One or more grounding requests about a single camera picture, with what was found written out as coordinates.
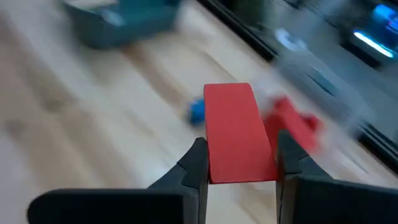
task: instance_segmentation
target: wooden floor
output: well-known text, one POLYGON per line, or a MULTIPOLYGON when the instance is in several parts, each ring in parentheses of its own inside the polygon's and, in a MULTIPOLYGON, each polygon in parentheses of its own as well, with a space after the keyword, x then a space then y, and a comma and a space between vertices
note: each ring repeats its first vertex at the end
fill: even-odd
MULTIPOLYGON (((185 111, 206 83, 250 82, 261 108, 264 96, 288 94, 325 122, 313 158, 334 178, 398 187, 194 1, 183 4, 175 31, 106 51, 75 40, 57 1, 3 0, 0 8, 1 223, 25 223, 29 202, 50 189, 153 183, 205 135, 185 111)), ((274 183, 211 185, 207 223, 276 223, 274 183)))

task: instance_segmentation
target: black frame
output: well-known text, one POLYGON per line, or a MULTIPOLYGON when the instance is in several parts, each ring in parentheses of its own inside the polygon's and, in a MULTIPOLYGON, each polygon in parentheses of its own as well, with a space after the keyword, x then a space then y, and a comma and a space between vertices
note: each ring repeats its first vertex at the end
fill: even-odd
MULTIPOLYGON (((217 0, 197 0, 221 22, 227 25, 235 34, 245 41, 264 60, 270 62, 277 58, 277 52, 256 36, 251 30, 224 5, 217 0)), ((374 126, 366 123, 358 141, 371 153, 377 156, 385 165, 398 174, 398 147, 390 139, 380 133, 374 126)))

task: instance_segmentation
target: red foam block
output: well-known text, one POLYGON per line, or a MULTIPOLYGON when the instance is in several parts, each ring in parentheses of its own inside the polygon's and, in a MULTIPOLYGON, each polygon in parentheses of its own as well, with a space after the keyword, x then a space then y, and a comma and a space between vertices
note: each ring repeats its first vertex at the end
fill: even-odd
POLYGON ((287 98, 277 100, 274 103, 274 109, 264 119, 264 127, 273 154, 278 148, 279 131, 283 129, 288 130, 307 152, 313 152, 318 146, 315 130, 319 126, 320 121, 316 117, 310 117, 309 120, 303 119, 287 98))
POLYGON ((204 89, 210 183, 277 179, 277 168, 248 83, 204 89))

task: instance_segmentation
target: blue toy piece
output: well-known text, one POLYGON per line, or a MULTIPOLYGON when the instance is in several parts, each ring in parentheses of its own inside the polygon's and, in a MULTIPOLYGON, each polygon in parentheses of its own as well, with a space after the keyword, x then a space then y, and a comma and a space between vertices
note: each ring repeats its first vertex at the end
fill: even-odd
POLYGON ((205 122, 205 99, 201 98, 190 104, 188 120, 192 125, 205 122))

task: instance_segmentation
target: teal plastic bin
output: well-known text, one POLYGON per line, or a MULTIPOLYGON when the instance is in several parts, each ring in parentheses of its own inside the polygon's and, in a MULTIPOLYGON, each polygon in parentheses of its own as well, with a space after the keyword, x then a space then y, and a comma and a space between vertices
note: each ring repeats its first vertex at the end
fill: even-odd
POLYGON ((171 29, 179 5, 180 0, 120 0, 81 9, 64 1, 78 38, 96 49, 126 45, 171 29))

